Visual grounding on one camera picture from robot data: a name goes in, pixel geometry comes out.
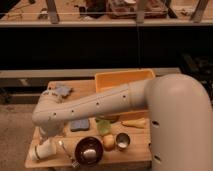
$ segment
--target wooden tabletop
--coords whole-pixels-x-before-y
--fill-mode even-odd
[[[90,94],[95,93],[95,82],[94,80],[81,80],[81,81],[59,81],[59,82],[50,82],[48,87],[54,88],[56,84],[63,84],[65,86],[70,86],[73,88],[73,92],[68,96],[64,101],[78,99]],[[145,117],[149,123],[148,112],[140,111],[134,115],[123,115],[120,117],[120,120],[128,120],[130,118],[136,117]],[[145,129],[137,129],[132,127],[124,127],[121,125],[120,121],[111,124],[111,133],[115,137],[120,132],[126,132],[131,138],[131,144],[125,151],[119,151],[115,148],[112,151],[104,151],[103,158],[100,161],[100,164],[109,164],[109,163],[128,163],[128,162],[142,162],[144,166],[147,166],[147,163],[151,161],[151,154],[148,147],[150,143],[150,130],[149,124],[146,125]],[[64,135],[56,136],[53,138],[53,141],[57,145],[57,154],[48,159],[42,160],[38,163],[33,162],[29,155],[27,155],[25,161],[26,168],[41,168],[41,167],[64,167],[70,166],[70,160],[65,155],[63,150],[58,145],[59,140],[63,140],[65,146],[67,147],[70,154],[74,156],[74,150],[77,143],[86,136],[93,136],[101,140],[97,129],[96,122],[94,118],[90,118],[90,130],[89,131],[79,131],[79,132],[70,132],[67,125],[64,127]],[[40,134],[38,128],[35,128],[35,132],[30,144],[30,148],[34,147],[39,143]]]

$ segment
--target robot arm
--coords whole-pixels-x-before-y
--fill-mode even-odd
[[[67,103],[47,91],[33,121],[54,136],[65,121],[147,107],[154,171],[213,170],[212,106],[205,89],[185,75],[132,82]]]

